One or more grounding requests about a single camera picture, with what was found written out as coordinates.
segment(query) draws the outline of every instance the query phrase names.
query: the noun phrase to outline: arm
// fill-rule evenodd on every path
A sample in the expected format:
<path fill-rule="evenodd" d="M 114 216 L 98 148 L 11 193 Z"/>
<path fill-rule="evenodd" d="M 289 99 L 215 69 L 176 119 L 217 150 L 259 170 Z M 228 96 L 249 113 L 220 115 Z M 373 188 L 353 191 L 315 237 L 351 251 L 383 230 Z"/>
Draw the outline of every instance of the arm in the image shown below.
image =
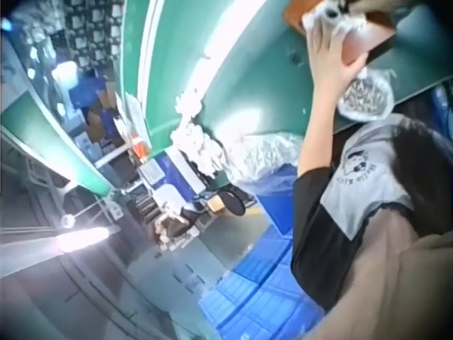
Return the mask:
<path fill-rule="evenodd" d="M 309 126 L 299 157 L 298 175 L 328 167 L 332 160 L 333 118 L 336 103 L 313 98 Z"/>
<path fill-rule="evenodd" d="M 312 27 L 305 28 L 314 95 L 309 126 L 299 158 L 299 176 L 313 169 L 330 166 L 336 104 L 367 60 L 365 54 L 351 65 L 343 64 L 343 42 L 347 32 L 339 31 L 332 36 L 331 28 L 321 20 L 316 20 Z"/>

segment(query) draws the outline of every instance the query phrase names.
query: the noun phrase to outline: blue plastic crate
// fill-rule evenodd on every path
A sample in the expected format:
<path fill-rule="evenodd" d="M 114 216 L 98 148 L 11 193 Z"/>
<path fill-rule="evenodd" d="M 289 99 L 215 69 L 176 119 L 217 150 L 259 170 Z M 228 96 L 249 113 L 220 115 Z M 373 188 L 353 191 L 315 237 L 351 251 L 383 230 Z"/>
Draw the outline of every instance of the blue plastic crate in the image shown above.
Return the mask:
<path fill-rule="evenodd" d="M 285 194 L 269 196 L 256 196 L 256 200 L 274 224 L 281 235 L 286 235 L 292 230 L 294 219 L 294 203 L 292 191 Z"/>
<path fill-rule="evenodd" d="M 285 322 L 274 339 L 296 339 L 296 336 L 310 332 L 323 318 L 323 310 L 307 297 Z"/>
<path fill-rule="evenodd" d="M 218 332 L 224 340 L 271 340 L 272 334 L 244 313 L 236 314 Z"/>
<path fill-rule="evenodd" d="M 243 303 L 256 289 L 258 289 L 256 283 L 234 272 L 230 273 L 216 287 L 216 290 L 228 298 L 235 306 Z"/>
<path fill-rule="evenodd" d="M 198 305 L 203 313 L 205 313 L 206 319 L 214 327 L 217 327 L 227 317 L 233 314 L 237 307 L 217 290 L 209 291 L 198 302 Z"/>
<path fill-rule="evenodd" d="M 260 285 L 290 247 L 288 239 L 260 239 L 234 272 Z"/>
<path fill-rule="evenodd" d="M 275 334 L 291 317 L 300 301 L 294 298 L 258 290 L 243 306 L 241 313 L 270 334 Z"/>
<path fill-rule="evenodd" d="M 286 254 L 283 256 L 282 260 L 280 261 L 281 264 L 290 266 L 292 260 L 292 246 L 288 249 Z"/>
<path fill-rule="evenodd" d="M 302 300 L 306 297 L 304 291 L 292 275 L 291 269 L 284 264 L 277 265 L 269 278 L 264 282 L 263 289 L 287 295 L 296 300 Z"/>

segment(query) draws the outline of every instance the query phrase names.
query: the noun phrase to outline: woman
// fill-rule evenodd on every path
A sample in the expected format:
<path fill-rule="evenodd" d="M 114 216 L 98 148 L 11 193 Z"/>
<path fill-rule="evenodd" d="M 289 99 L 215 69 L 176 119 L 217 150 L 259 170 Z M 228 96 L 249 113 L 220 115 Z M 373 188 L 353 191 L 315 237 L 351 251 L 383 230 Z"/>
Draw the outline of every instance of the woman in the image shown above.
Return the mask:
<path fill-rule="evenodd" d="M 436 236 L 452 226 L 452 168 L 430 131 L 402 115 L 361 127 L 331 168 L 336 104 L 367 59 L 345 66 L 344 39 L 321 21 L 307 28 L 314 96 L 294 185 L 292 272 L 329 312 L 307 338 L 426 339 L 443 332 L 453 298 L 452 240 Z"/>

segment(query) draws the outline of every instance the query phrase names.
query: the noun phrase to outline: blue bin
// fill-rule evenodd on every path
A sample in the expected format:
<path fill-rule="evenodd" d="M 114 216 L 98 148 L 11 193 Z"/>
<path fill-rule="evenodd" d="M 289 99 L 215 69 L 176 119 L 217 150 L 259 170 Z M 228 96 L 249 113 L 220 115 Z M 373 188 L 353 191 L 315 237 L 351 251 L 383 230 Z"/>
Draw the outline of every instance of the blue bin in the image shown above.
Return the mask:
<path fill-rule="evenodd" d="M 198 305 L 213 327 L 217 327 L 236 310 L 236 306 L 217 290 L 211 290 Z"/>
<path fill-rule="evenodd" d="M 288 239 L 260 239 L 233 272 L 260 285 L 291 246 Z"/>
<path fill-rule="evenodd" d="M 294 219 L 294 203 L 292 194 L 276 194 L 269 196 L 256 196 L 266 215 L 274 224 L 281 235 L 292 233 Z"/>
<path fill-rule="evenodd" d="M 306 296 L 292 275 L 291 269 L 285 264 L 277 265 L 264 282 L 263 289 L 289 296 L 296 300 L 302 300 Z"/>
<path fill-rule="evenodd" d="M 275 334 L 291 317 L 299 303 L 297 299 L 260 289 L 243 306 L 241 312 L 270 334 Z"/>
<path fill-rule="evenodd" d="M 271 340 L 272 334 L 244 313 L 236 314 L 218 332 L 223 340 Z"/>
<path fill-rule="evenodd" d="M 285 255 L 282 257 L 282 260 L 280 261 L 280 263 L 289 267 L 289 266 L 291 266 L 291 260 L 292 260 L 292 245 L 287 250 Z"/>
<path fill-rule="evenodd" d="M 296 339 L 298 335 L 310 332 L 323 318 L 323 310 L 307 297 L 285 322 L 274 339 Z"/>
<path fill-rule="evenodd" d="M 247 300 L 258 289 L 258 285 L 236 273 L 230 273 L 216 287 L 235 306 Z"/>

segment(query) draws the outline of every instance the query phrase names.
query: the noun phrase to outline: brown box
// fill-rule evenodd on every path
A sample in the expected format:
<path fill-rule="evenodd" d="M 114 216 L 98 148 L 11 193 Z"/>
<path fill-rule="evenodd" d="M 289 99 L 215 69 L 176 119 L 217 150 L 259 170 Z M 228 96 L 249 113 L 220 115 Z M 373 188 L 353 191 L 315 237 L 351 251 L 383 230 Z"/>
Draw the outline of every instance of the brown box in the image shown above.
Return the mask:
<path fill-rule="evenodd" d="M 310 12 L 322 0 L 292 0 L 283 13 L 283 18 L 297 32 L 306 35 L 301 24 L 302 16 Z M 343 61 L 350 64 L 364 52 L 369 52 L 396 34 L 396 28 L 384 13 L 367 15 L 368 25 L 358 34 L 353 31 L 346 37 L 343 48 Z"/>

